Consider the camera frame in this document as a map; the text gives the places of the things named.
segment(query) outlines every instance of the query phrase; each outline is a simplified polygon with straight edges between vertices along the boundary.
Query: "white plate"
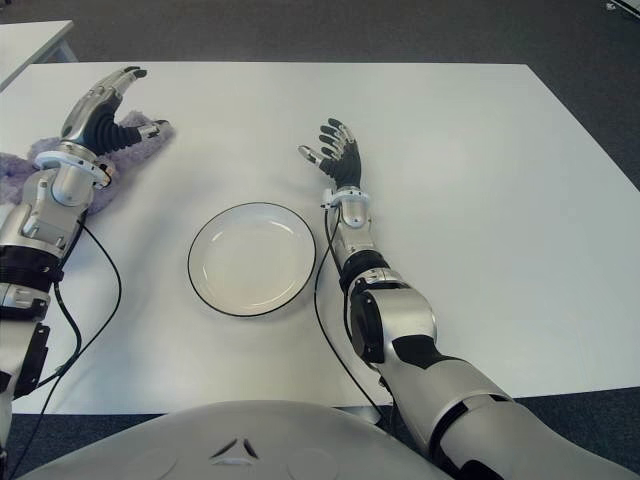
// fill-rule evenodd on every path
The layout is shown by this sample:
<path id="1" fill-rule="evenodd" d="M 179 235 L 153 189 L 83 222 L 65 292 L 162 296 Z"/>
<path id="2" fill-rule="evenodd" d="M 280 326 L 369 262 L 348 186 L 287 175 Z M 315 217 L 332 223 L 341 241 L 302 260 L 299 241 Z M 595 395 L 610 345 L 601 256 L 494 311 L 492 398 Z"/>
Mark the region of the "white plate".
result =
<path id="1" fill-rule="evenodd" d="M 273 203 L 225 210 L 196 235 L 189 279 L 210 307 L 248 317 L 280 308 L 305 286 L 316 258 L 309 226 Z"/>

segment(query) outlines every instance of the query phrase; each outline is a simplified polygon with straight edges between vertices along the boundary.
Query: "robot forearm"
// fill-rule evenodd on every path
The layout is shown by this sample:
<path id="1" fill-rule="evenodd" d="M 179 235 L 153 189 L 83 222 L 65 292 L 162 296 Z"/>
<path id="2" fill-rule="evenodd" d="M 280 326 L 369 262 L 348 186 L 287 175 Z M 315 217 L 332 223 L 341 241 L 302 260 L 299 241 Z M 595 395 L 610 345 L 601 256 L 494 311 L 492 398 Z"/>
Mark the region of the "robot forearm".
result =
<path id="1" fill-rule="evenodd" d="M 320 136 L 330 147 L 324 157 L 299 150 L 338 187 L 323 203 L 340 207 L 333 245 L 352 344 L 382 376 L 422 453 L 462 479 L 639 479 L 553 432 L 473 365 L 438 352 L 431 306 L 371 238 L 355 139 L 339 121 L 329 125 Z"/>

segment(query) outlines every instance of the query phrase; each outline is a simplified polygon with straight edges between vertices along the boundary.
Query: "black joint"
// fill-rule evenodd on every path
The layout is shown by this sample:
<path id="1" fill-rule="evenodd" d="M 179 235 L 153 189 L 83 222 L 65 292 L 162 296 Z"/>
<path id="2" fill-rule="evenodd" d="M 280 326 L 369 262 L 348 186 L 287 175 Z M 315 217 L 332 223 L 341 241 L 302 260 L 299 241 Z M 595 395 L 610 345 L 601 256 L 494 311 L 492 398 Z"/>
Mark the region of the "black joint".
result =
<path id="1" fill-rule="evenodd" d="M 391 343 L 400 360 L 424 370 L 443 360 L 458 360 L 442 355 L 433 338 L 428 335 L 407 335 L 396 338 Z"/>
<path id="2" fill-rule="evenodd" d="M 351 343 L 362 360 L 384 363 L 382 320 L 375 298 L 368 293 L 351 295 Z"/>
<path id="3" fill-rule="evenodd" d="M 64 272 L 51 253 L 29 247 L 7 245 L 0 248 L 0 283 L 11 283 L 48 292 Z"/>
<path id="4" fill-rule="evenodd" d="M 49 327 L 41 323 L 36 324 L 31 341 L 29 342 L 27 354 L 24 357 L 22 371 L 16 382 L 16 389 L 13 396 L 14 400 L 28 395 L 38 386 L 38 381 L 42 374 L 42 367 L 44 366 L 44 361 L 49 351 L 47 348 L 47 339 L 49 338 L 50 330 Z"/>
<path id="5" fill-rule="evenodd" d="M 389 268 L 389 264 L 375 250 L 362 250 L 351 255 L 342 267 L 342 275 L 340 276 L 342 291 L 346 292 L 358 275 L 372 268 Z"/>

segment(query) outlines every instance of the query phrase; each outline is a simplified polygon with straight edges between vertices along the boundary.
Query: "silver metal joint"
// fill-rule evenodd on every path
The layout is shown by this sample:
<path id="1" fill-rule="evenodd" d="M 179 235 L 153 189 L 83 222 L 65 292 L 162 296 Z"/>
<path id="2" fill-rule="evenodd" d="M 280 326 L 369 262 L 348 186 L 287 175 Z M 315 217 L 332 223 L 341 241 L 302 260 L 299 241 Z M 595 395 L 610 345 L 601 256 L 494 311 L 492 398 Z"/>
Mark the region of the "silver metal joint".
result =
<path id="1" fill-rule="evenodd" d="M 2 298 L 0 305 L 3 307 L 19 309 L 31 308 L 34 302 L 40 303 L 42 307 L 45 307 L 51 301 L 51 297 L 46 292 L 8 283 L 0 283 L 0 297 Z"/>

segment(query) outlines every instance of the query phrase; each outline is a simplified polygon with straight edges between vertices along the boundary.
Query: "plate rim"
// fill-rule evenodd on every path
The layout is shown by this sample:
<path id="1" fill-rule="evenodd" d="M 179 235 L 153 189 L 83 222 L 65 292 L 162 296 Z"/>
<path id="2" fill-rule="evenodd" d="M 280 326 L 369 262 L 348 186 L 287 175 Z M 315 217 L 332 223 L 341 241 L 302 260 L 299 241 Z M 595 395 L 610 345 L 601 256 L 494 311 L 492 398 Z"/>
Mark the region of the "plate rim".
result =
<path id="1" fill-rule="evenodd" d="M 289 300 L 287 300 L 286 302 L 284 302 L 281 305 L 278 305 L 276 308 L 272 308 L 271 310 L 267 310 L 266 312 L 252 313 L 252 314 L 240 314 L 240 313 L 225 312 L 224 310 L 221 310 L 220 308 L 214 307 L 213 305 L 211 305 L 198 292 L 198 289 L 196 288 L 195 284 L 193 283 L 193 278 L 191 278 L 191 269 L 189 268 L 189 263 L 190 263 L 189 260 L 191 259 L 191 252 L 193 250 L 193 246 L 195 245 L 196 240 L 200 236 L 200 233 L 207 227 L 207 225 L 209 225 L 216 218 L 218 218 L 220 215 L 228 212 L 229 210 L 233 210 L 234 208 L 238 208 L 238 207 L 244 207 L 246 205 L 272 205 L 274 207 L 280 207 L 280 208 L 282 208 L 284 210 L 288 210 L 289 212 L 293 213 L 296 217 L 298 217 L 300 219 L 300 221 L 302 221 L 304 226 L 307 227 L 307 230 L 309 231 L 309 235 L 311 235 L 311 242 L 313 243 L 313 262 L 311 264 L 311 269 L 309 270 L 309 275 L 307 276 L 306 280 L 302 283 L 302 285 L 300 286 L 298 291 Z M 245 202 L 245 203 L 239 203 L 239 204 L 233 205 L 233 206 L 231 206 L 229 208 L 225 208 L 221 212 L 219 212 L 216 215 L 214 215 L 213 217 L 211 217 L 209 220 L 207 220 L 207 222 L 205 222 L 205 224 L 202 227 L 200 227 L 198 232 L 195 234 L 195 236 L 193 237 L 193 240 L 191 241 L 191 246 L 189 247 L 189 253 L 187 255 L 187 276 L 189 277 L 189 283 L 191 283 L 191 288 L 193 288 L 193 291 L 196 293 L 198 298 L 200 298 L 200 300 L 202 300 L 208 307 L 213 308 L 216 312 L 220 312 L 220 313 L 222 313 L 224 315 L 229 315 L 229 316 L 232 316 L 232 317 L 241 317 L 241 318 L 259 317 L 261 315 L 266 315 L 268 313 L 275 312 L 276 310 L 284 307 L 285 305 L 290 303 L 293 299 L 295 299 L 300 294 L 300 292 L 302 292 L 302 290 L 304 290 L 304 288 L 309 283 L 309 280 L 311 279 L 311 276 L 313 275 L 313 270 L 316 268 L 316 257 L 317 257 L 316 250 L 317 250 L 317 248 L 318 248 L 318 246 L 316 245 L 316 239 L 313 236 L 313 232 L 311 231 L 311 227 L 309 227 L 309 224 L 297 212 L 295 212 L 294 210 L 290 209 L 289 207 L 285 207 L 284 205 L 281 205 L 279 203 L 274 203 L 274 202 Z"/>

